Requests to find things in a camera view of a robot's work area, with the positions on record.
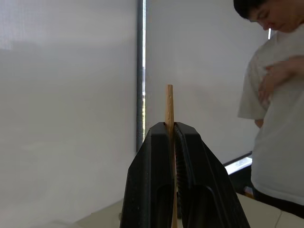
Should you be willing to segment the person's bare hand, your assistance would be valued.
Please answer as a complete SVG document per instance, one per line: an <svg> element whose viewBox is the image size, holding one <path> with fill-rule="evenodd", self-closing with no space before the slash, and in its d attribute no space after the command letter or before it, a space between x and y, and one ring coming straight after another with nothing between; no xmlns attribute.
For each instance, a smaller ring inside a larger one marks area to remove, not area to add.
<svg viewBox="0 0 304 228"><path fill-rule="evenodd" d="M258 88L260 102L268 100L275 89L293 75L290 59L276 62L273 65L266 66L265 69L267 73Z"/></svg>

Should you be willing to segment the wooden chopstick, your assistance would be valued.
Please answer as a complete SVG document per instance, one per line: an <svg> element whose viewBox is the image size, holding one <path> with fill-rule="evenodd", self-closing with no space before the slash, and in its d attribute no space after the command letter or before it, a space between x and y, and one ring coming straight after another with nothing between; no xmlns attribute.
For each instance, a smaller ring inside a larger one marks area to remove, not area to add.
<svg viewBox="0 0 304 228"><path fill-rule="evenodd" d="M174 148L174 100L173 100L173 85L166 86L166 109L165 109L165 125L168 131L170 140L170 157L172 165L172 173L174 178L173 192L173 212L171 228L178 228L178 208L177 208L177 184L176 184L176 162Z"/></svg>

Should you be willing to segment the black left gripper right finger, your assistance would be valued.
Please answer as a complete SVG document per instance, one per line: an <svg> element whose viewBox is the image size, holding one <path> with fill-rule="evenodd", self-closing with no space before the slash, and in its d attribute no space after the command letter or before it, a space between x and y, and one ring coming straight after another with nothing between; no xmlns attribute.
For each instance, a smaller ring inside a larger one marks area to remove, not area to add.
<svg viewBox="0 0 304 228"><path fill-rule="evenodd" d="M225 167L195 128L175 123L174 140L183 228L250 228Z"/></svg>

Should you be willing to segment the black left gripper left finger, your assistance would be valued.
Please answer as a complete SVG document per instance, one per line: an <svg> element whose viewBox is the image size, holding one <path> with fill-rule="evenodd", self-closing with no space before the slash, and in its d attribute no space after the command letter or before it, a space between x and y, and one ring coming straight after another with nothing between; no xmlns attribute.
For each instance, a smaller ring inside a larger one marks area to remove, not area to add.
<svg viewBox="0 0 304 228"><path fill-rule="evenodd" d="M171 228L173 192L169 135L159 122L128 169L120 228Z"/></svg>

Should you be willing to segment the grey window frame post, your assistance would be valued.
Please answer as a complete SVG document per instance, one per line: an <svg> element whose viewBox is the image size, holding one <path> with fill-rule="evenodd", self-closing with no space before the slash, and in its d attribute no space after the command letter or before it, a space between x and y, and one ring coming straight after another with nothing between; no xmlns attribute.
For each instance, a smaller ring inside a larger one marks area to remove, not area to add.
<svg viewBox="0 0 304 228"><path fill-rule="evenodd" d="M137 48L136 48L136 151L145 137L145 26L146 0L137 0Z"/></svg>

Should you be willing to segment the white roller blind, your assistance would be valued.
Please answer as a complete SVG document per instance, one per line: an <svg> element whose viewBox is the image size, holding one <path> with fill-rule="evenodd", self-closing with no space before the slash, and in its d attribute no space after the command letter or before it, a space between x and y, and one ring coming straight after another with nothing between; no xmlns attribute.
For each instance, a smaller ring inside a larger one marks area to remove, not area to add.
<svg viewBox="0 0 304 228"><path fill-rule="evenodd" d="M135 154L136 0L0 0L0 228L120 201Z"/></svg>
<svg viewBox="0 0 304 228"><path fill-rule="evenodd" d="M165 119L194 127L223 163L253 150L257 127L238 118L243 78L268 34L242 19L233 0L146 0L147 128Z"/></svg>

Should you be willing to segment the person in white t-shirt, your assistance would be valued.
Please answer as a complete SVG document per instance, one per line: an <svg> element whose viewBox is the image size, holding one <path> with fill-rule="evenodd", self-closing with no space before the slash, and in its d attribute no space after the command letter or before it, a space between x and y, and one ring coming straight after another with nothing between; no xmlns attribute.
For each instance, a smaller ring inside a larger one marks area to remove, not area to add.
<svg viewBox="0 0 304 228"><path fill-rule="evenodd" d="M247 66L238 110L258 127L254 197L304 219L304 0L233 0L233 5L240 17L274 31ZM260 102L265 67L289 59L293 75Z"/></svg>

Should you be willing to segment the dark window sill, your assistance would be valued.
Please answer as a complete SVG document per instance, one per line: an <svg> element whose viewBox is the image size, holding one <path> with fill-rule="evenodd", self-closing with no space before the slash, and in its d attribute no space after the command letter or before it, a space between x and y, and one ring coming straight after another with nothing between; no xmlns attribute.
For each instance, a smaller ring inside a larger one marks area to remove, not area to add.
<svg viewBox="0 0 304 228"><path fill-rule="evenodd" d="M251 183L252 152L224 164L236 193L254 199Z"/></svg>

